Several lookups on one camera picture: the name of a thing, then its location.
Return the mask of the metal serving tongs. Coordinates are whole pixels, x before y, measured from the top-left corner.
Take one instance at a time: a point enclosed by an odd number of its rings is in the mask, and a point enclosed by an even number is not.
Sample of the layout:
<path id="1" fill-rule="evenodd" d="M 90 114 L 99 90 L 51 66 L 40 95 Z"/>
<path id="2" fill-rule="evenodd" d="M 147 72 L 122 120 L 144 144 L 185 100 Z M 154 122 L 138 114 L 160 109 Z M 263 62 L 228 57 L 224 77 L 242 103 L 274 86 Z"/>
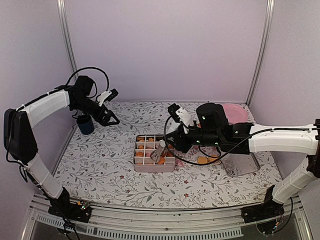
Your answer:
<path id="1" fill-rule="evenodd" d="M 179 127 L 179 123 L 175 122 L 174 120 L 170 124 L 170 127 L 165 127 L 164 129 L 167 130 L 167 133 L 175 131 Z M 156 147 L 156 149 L 150 154 L 151 160 L 158 164 L 161 160 L 161 157 L 164 153 L 166 153 L 166 144 L 164 140 L 160 140 L 159 145 Z"/>

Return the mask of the metal tin with white dividers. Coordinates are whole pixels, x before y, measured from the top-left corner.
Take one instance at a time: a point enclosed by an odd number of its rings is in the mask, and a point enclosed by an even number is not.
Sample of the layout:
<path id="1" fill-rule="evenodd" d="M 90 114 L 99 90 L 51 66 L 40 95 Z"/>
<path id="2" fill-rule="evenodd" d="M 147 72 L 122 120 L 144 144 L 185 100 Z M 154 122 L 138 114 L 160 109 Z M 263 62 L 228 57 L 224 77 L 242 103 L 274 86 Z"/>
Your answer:
<path id="1" fill-rule="evenodd" d="M 137 135 L 135 138 L 133 166 L 138 173 L 171 173 L 176 167 L 175 149 L 165 148 L 162 135 Z"/>

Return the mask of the orange swirl cookie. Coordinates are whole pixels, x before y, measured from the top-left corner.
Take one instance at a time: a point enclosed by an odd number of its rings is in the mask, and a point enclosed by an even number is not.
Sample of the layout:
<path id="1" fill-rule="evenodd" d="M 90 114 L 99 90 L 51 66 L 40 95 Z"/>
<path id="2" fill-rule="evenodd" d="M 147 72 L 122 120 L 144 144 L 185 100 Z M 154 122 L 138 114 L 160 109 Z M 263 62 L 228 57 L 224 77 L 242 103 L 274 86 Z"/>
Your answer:
<path id="1" fill-rule="evenodd" d="M 138 142 L 144 142 L 145 141 L 145 137 L 139 136 L 139 137 L 137 137 L 137 141 Z"/>

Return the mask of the silver tin lid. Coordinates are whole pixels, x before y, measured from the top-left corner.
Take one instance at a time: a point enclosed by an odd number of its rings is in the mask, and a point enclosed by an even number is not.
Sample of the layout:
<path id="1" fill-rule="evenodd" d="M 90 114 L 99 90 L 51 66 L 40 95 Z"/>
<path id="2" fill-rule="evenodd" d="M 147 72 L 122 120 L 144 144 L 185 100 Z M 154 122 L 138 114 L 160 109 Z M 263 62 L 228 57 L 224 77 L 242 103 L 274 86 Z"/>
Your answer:
<path id="1" fill-rule="evenodd" d="M 239 177 L 255 173 L 261 169 L 254 154 L 228 154 L 222 159 L 222 165 L 229 177 Z"/>

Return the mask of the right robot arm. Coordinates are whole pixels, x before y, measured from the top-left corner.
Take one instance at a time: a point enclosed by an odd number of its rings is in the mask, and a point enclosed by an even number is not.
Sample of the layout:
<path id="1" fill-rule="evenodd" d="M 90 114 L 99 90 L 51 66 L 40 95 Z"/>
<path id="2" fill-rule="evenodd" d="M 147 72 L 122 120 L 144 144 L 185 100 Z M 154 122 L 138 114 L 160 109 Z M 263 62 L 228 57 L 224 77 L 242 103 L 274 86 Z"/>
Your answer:
<path id="1" fill-rule="evenodd" d="M 305 154 L 301 164 L 265 193 L 258 213 L 269 218 L 291 196 L 320 177 L 320 121 L 305 126 L 265 126 L 249 122 L 230 124 L 221 104 L 204 103 L 196 109 L 199 125 L 182 107 L 168 108 L 174 123 L 164 133 L 164 143 L 187 153 L 192 146 L 217 147 L 228 154 L 249 155 L 259 152 Z"/>

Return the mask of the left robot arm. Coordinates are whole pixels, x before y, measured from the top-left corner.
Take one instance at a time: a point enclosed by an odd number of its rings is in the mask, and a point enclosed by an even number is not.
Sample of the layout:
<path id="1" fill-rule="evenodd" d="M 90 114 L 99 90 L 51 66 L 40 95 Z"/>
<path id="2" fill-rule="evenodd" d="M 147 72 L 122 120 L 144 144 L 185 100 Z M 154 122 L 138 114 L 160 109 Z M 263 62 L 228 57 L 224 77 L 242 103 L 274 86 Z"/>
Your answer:
<path id="1" fill-rule="evenodd" d="M 43 162 L 34 129 L 38 124 L 62 109 L 80 112 L 74 116 L 76 124 L 83 135 L 94 132 L 94 123 L 103 127 L 118 125 L 119 119 L 105 102 L 113 100 L 119 93 L 107 88 L 98 95 L 90 95 L 95 81 L 87 75 L 80 75 L 74 84 L 66 83 L 56 87 L 18 108 L 9 108 L 4 113 L 3 143 L 6 155 L 12 157 L 25 171 L 55 209 L 63 216 L 74 213 L 69 192 L 56 181 Z"/>

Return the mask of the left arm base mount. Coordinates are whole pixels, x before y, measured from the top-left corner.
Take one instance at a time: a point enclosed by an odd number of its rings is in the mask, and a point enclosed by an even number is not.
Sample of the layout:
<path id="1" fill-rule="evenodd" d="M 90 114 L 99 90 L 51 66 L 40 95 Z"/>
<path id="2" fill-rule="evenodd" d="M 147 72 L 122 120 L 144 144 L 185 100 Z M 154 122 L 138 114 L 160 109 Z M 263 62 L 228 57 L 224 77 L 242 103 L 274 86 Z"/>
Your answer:
<path id="1" fill-rule="evenodd" d="M 69 201 L 53 201 L 50 203 L 48 213 L 68 220 L 88 223 L 91 217 L 92 208 L 90 205 L 83 204 L 82 202 L 78 204 Z"/>

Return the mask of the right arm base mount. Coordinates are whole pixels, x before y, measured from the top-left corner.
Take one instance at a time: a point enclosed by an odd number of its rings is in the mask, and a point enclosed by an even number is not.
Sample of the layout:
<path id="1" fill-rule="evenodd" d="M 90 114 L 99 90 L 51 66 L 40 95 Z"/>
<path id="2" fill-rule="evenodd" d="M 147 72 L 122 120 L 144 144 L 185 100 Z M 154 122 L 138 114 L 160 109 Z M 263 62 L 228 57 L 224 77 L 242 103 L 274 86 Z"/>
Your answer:
<path id="1" fill-rule="evenodd" d="M 243 207 L 241 216 L 245 223 L 252 223 L 273 217 L 283 215 L 285 213 L 284 205 L 268 200 L 267 202 Z"/>

